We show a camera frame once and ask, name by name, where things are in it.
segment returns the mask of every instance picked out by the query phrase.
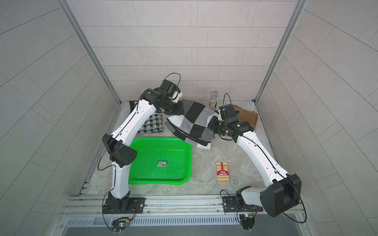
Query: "metal grate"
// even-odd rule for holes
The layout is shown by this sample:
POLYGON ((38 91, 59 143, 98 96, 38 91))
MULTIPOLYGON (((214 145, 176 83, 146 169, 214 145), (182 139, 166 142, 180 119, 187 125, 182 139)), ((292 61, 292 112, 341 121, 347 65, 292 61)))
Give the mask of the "metal grate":
MULTIPOLYGON (((119 217, 105 217, 108 224, 119 217)), ((235 215, 137 216, 130 226, 236 225, 235 215)), ((102 217, 70 217, 66 227, 103 227, 102 217)))

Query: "black cable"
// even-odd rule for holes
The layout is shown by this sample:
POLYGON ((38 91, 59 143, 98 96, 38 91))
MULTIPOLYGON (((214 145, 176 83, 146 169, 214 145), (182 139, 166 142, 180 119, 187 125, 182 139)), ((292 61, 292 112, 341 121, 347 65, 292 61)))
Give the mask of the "black cable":
MULTIPOLYGON (((106 194, 107 194, 107 193, 110 193, 113 189, 114 189, 114 188, 112 188, 110 191, 108 191, 108 192, 105 193, 104 198, 102 199, 102 205, 104 205, 104 200, 105 200, 105 196, 106 196, 106 194)), ((104 219, 104 222, 105 222, 106 227, 108 227, 108 229, 110 229, 110 231, 114 232, 114 231, 108 226, 108 224, 106 223, 106 221, 105 221, 105 217, 104 217, 104 212, 102 212, 102 218, 104 219)))
POLYGON ((106 168, 109 168, 109 167, 111 167, 111 166, 116 167, 115 165, 109 165, 109 166, 105 167, 104 169, 101 169, 101 170, 100 170, 100 162, 101 162, 101 160, 102 160, 102 156, 105 154, 105 152, 106 152, 106 149, 105 149, 105 151, 102 153, 101 158, 100 158, 100 160, 98 161, 98 164, 97 164, 97 170, 99 170, 99 171, 102 171, 102 170, 104 170, 104 169, 106 169, 106 168))
POLYGON ((181 81, 181 75, 179 73, 176 73, 176 72, 173 72, 173 73, 170 73, 169 75, 167 75, 167 77, 165 77, 164 79, 168 78, 168 76, 170 76, 171 74, 178 74, 180 76, 179 80, 178 80, 178 83, 177 83, 177 87, 178 87, 178 84, 180 83, 181 81))
POLYGON ((220 134, 219 134, 219 137, 220 137, 221 139, 223 139, 223 140, 226 140, 226 141, 233 141, 233 139, 225 139, 225 138, 222 138, 222 137, 220 136, 220 134))
POLYGON ((227 194, 228 194, 228 196, 230 196, 231 197, 231 195, 226 191, 226 190, 224 190, 224 189, 222 189, 220 192, 219 192, 219 196, 221 196, 222 197, 222 195, 220 194, 221 192, 223 192, 223 191, 225 191, 227 194))
POLYGON ((225 93, 225 95, 223 96, 223 106, 225 105, 225 97, 226 97, 226 94, 228 95, 228 98, 230 99, 230 104, 232 104, 231 102, 231 98, 230 98, 230 95, 228 93, 225 93))

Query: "metal frame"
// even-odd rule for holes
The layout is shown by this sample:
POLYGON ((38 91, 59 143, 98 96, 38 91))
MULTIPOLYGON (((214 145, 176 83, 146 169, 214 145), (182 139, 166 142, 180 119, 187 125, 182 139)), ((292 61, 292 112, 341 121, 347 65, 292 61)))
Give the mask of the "metal frame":
POLYGON ((67 2, 65 0, 57 0, 58 5, 60 9, 62 10, 64 16, 66 17, 68 23, 70 24, 72 30, 76 34, 77 38, 79 39, 81 45, 84 47, 85 51, 87 52, 87 55, 91 62, 93 63, 94 67, 96 68, 98 74, 110 90, 112 96, 117 101, 118 105, 121 104, 121 99, 119 98, 117 92, 113 88, 112 84, 110 83, 110 80, 108 76, 106 75, 104 69, 102 68, 97 56, 95 55, 94 51, 92 50, 92 47, 89 45, 87 38, 85 37, 83 31, 81 30, 81 27, 77 23, 77 20, 75 19, 70 7, 68 6, 67 2))
POLYGON ((270 80, 270 78, 271 78, 271 76, 274 72, 274 69, 277 66, 277 63, 278 63, 282 53, 284 52, 284 49, 285 49, 285 47, 286 47, 286 45, 287 45, 287 43, 290 39, 290 36, 294 31, 295 25, 297 24, 299 18, 301 17, 301 14, 303 12, 303 9, 305 8, 306 2, 307 2, 307 0, 299 0, 297 2, 297 5, 296 5, 296 7, 293 11, 293 14, 291 15, 290 21, 289 21, 289 23, 286 27, 286 30, 285 30, 285 32, 282 36, 281 42, 278 45, 277 51, 274 54, 272 62, 270 63, 270 66, 268 68, 268 72, 265 75, 265 78, 264 78, 264 80, 261 84, 259 92, 257 93, 257 96, 255 98, 256 104, 261 99, 262 93, 264 92, 264 89, 265 89, 266 85, 268 84, 268 82, 269 82, 269 80, 270 80))

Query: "green tray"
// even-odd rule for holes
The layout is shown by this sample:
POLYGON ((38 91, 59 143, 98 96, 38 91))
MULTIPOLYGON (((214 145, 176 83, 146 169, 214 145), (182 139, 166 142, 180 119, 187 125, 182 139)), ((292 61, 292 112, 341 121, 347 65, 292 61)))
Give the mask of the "green tray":
POLYGON ((192 145, 181 139, 140 138, 131 148, 138 152, 129 184, 183 184, 192 174, 192 145), (158 166, 166 161, 166 166, 158 166))

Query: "white tile wall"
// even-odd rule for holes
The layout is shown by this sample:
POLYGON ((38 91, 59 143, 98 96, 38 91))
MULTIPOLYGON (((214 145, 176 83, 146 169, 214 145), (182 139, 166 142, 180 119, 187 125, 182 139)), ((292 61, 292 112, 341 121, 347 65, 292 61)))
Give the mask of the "white tile wall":
POLYGON ((309 0, 259 102, 277 159, 292 136, 300 149, 289 162, 322 236, 375 234, 377 12, 371 0, 309 0), (284 136, 280 82, 298 108, 284 136))

